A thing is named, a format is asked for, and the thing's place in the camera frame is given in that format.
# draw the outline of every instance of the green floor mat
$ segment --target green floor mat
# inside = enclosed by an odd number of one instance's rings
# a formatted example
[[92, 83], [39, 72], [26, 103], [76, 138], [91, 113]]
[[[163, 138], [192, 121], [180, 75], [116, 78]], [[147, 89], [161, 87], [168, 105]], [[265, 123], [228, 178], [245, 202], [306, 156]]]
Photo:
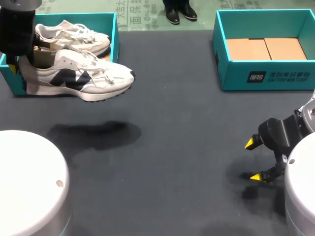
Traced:
[[38, 13], [117, 12], [119, 30], [210, 30], [217, 9], [311, 8], [315, 0], [190, 0], [198, 14], [197, 22], [180, 15], [178, 26], [170, 24], [162, 0], [43, 0]]

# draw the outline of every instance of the teal box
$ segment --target teal box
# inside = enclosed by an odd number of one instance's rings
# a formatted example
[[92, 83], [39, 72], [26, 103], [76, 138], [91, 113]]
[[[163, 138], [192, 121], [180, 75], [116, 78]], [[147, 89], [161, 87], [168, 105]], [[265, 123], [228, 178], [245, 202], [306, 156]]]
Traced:
[[[298, 38], [307, 60], [231, 60], [227, 39]], [[213, 48], [222, 90], [314, 90], [315, 16], [310, 9], [218, 10]]]
[[[84, 24], [91, 30], [110, 36], [112, 44], [110, 61], [118, 62], [120, 41], [115, 12], [38, 14], [35, 18], [36, 24], [43, 24], [45, 26], [56, 26], [63, 20], [73, 24]], [[5, 63], [5, 55], [2, 55], [0, 59], [0, 72], [15, 96], [27, 95], [24, 90], [22, 75], [20, 73], [13, 74], [9, 66]]]

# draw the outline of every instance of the white cylinder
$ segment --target white cylinder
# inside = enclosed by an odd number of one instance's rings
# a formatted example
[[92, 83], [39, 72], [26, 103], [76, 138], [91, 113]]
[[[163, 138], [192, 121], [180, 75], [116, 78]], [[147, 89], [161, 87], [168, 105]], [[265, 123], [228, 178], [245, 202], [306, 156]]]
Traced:
[[0, 235], [68, 236], [69, 172], [47, 139], [24, 131], [0, 131]]
[[315, 236], [315, 133], [293, 149], [285, 168], [285, 209], [292, 236]]

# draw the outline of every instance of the black shoe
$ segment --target black shoe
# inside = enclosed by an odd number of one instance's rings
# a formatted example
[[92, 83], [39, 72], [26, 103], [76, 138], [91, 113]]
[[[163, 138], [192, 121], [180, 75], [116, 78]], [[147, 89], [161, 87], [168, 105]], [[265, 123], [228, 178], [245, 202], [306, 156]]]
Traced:
[[183, 16], [190, 21], [197, 21], [197, 13], [192, 9], [189, 3], [185, 3], [178, 7], [178, 10], [183, 14]]
[[179, 25], [179, 16], [177, 11], [175, 11], [172, 7], [166, 7], [165, 8], [166, 18], [167, 20], [172, 23], [173, 25]]

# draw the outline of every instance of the robot end effector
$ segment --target robot end effector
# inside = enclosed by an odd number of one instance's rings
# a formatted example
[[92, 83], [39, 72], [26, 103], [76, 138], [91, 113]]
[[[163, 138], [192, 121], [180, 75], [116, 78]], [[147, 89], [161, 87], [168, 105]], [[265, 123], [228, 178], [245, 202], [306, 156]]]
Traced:
[[35, 10], [42, 0], [0, 0], [0, 52], [6, 62], [17, 68], [17, 56], [27, 55], [33, 61], [35, 36]]
[[264, 144], [274, 151], [276, 164], [274, 167], [252, 176], [251, 179], [271, 182], [284, 174], [287, 159], [294, 147], [313, 132], [315, 132], [314, 99], [284, 120], [270, 118], [259, 125], [258, 133], [252, 135], [245, 149], [253, 150]]

